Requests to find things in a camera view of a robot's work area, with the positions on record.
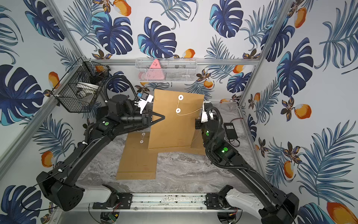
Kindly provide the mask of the white items in black basket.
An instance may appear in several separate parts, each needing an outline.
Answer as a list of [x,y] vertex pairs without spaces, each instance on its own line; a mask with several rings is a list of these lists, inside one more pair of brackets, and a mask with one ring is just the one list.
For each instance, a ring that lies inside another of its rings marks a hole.
[[87,96],[94,95],[95,93],[97,93],[98,89],[99,89],[99,86],[79,82],[79,83],[76,84],[76,88],[77,88],[76,96],[79,99],[83,99],[83,98],[85,98]]

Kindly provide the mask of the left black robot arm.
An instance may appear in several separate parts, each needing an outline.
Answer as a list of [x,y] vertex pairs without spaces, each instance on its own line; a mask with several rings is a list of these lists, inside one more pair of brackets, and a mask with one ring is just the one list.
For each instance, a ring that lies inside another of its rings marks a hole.
[[97,110],[96,123],[87,127],[85,139],[73,153],[51,171],[37,176],[43,195],[63,211],[80,204],[86,189],[76,182],[95,156],[117,136],[144,130],[165,119],[164,115],[146,109],[153,99],[153,95],[140,93],[134,100],[123,94],[106,100],[106,106]]

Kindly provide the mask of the black power adapter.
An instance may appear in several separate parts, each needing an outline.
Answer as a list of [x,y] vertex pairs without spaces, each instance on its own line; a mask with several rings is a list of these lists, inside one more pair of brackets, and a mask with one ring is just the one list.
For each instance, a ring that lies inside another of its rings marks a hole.
[[223,124],[224,129],[225,129],[225,133],[226,133],[226,137],[228,140],[237,140],[238,139],[238,135],[235,129],[235,126],[233,123],[224,123]]

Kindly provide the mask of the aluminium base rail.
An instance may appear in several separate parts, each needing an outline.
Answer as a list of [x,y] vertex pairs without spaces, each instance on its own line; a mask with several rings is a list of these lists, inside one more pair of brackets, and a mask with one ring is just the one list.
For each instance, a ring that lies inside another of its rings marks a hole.
[[281,209],[286,194],[269,189],[256,195],[225,187],[218,193],[118,193],[109,188],[89,188],[79,193],[64,192],[52,202],[63,211],[88,205],[97,210],[130,211],[218,211],[243,210],[260,217],[260,211],[274,213]]

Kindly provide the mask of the pink triangular object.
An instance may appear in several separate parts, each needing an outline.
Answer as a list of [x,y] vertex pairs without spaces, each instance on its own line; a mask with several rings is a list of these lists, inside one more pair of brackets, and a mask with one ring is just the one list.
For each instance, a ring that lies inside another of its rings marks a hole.
[[164,72],[158,59],[153,61],[150,68],[145,71],[142,79],[146,81],[159,81],[165,79]]

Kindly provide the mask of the black plastic tool case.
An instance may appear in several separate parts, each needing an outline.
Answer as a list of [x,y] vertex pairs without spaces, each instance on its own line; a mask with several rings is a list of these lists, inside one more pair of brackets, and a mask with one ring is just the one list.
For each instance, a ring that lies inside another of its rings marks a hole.
[[129,99],[120,101],[109,100],[107,106],[97,110],[96,129],[108,136],[118,136],[150,127],[140,124],[126,124],[121,121],[122,115],[132,116],[135,112],[140,112],[139,108],[133,104],[134,101]]

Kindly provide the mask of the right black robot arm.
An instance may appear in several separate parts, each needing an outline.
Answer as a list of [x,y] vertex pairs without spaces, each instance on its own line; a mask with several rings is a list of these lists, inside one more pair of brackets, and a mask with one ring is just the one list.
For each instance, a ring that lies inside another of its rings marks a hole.
[[242,155],[225,140],[223,118],[218,108],[205,102],[201,118],[195,121],[201,129],[205,154],[218,168],[227,169],[253,193],[250,196],[231,186],[225,186],[219,196],[219,206],[238,208],[255,216],[263,224],[292,224],[298,212],[299,199],[293,193],[284,193],[254,170]]

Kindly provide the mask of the white mesh wall basket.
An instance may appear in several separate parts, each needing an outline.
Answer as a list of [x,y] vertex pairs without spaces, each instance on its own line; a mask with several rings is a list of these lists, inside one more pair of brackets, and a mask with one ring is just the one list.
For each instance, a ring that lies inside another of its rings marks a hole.
[[159,81],[146,81],[142,79],[155,58],[138,58],[135,68],[138,70],[138,78],[141,82],[193,82],[197,80],[197,61],[195,58],[158,58],[165,79]]

